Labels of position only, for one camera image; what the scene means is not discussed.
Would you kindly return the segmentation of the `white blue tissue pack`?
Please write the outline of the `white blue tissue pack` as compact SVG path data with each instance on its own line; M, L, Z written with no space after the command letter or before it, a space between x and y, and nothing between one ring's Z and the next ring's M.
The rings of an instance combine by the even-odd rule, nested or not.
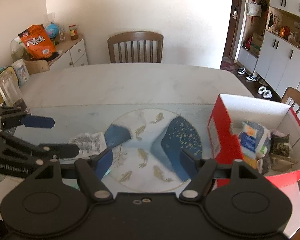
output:
M270 151L271 132L257 122L242 122L238 139L242 153L251 159L263 158Z

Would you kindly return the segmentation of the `dark clear plastic bag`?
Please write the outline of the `dark clear plastic bag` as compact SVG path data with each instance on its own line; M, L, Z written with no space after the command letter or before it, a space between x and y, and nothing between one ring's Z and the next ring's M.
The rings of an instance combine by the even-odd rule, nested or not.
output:
M298 161L291 157L270 153L263 158L257 159L256 169L260 174L266 174L270 171L282 173L287 172L297 163Z

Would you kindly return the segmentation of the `black snack packet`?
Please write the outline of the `black snack packet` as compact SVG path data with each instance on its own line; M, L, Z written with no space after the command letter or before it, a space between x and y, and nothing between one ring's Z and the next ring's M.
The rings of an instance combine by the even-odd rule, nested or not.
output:
M278 136L272 133L269 154L289 157L290 156L289 136L290 134L285 136Z

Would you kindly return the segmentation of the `white printed sachet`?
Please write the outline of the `white printed sachet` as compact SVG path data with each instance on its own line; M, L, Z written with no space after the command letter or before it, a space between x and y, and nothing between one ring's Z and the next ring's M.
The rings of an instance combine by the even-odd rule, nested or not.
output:
M69 143L75 144L79 148L79 154L75 156L76 159L99 155L107 148L106 140L102 132L94 134L80 133L71 137Z

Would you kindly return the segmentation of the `white patterned cup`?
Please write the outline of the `white patterned cup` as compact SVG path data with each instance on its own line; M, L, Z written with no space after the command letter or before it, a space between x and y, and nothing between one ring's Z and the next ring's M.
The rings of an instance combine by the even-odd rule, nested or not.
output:
M17 75L19 86L23 86L25 83L27 83L27 81L29 81L30 75L23 59L15 61L11 64L11 66Z

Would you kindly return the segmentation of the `light wooden box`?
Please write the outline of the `light wooden box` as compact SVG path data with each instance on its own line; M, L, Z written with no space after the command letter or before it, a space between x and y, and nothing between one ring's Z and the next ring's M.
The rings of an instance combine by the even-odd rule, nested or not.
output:
M47 72L50 70L49 64L46 60L24 61L27 71L30 75Z

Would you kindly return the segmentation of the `white side cabinet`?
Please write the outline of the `white side cabinet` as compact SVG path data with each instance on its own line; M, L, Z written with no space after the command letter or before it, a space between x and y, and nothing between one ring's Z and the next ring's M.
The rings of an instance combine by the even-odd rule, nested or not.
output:
M89 64L85 49L84 36L78 35L78 39L67 37L65 41L56 46L58 57L48 62L50 70L61 70L71 67L87 66Z

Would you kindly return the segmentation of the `orange snack bag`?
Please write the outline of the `orange snack bag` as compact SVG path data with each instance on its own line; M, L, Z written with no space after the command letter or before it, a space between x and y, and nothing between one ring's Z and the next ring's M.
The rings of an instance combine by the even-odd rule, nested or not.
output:
M42 24L31 25L18 36L35 60L51 61L58 56L56 47Z

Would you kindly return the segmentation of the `red cardboard box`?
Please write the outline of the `red cardboard box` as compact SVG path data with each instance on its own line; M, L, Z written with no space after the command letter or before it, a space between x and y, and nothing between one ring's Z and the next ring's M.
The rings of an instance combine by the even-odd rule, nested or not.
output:
M300 180L300 120L291 106L220 94L207 130L218 163L241 159L277 187Z

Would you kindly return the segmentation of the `red lidded jar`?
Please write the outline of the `red lidded jar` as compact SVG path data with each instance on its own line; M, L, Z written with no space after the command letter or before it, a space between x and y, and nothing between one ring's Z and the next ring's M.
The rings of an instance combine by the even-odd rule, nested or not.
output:
M70 25L69 31L70 31L71 40L77 40L78 39L77 25L76 24Z

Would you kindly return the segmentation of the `brown wooden chair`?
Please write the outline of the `brown wooden chair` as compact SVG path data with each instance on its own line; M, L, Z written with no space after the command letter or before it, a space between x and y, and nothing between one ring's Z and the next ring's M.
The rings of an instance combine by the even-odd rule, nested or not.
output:
M111 63L161 63L164 36L151 31L130 31L107 40Z

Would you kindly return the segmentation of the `hanging tote bag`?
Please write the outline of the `hanging tote bag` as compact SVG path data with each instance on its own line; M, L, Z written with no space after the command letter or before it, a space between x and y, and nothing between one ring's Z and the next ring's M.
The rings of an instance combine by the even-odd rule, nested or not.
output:
M255 0L251 0L247 3L247 15L252 17L261 17L262 7L257 4Z

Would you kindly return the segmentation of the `grey wall cabinet unit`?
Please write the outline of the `grey wall cabinet unit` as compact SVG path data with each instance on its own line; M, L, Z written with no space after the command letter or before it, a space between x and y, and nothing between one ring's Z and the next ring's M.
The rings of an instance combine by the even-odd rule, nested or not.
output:
M300 91L300 0L255 0L261 17L242 10L243 33L237 74L268 97L283 97L288 87Z

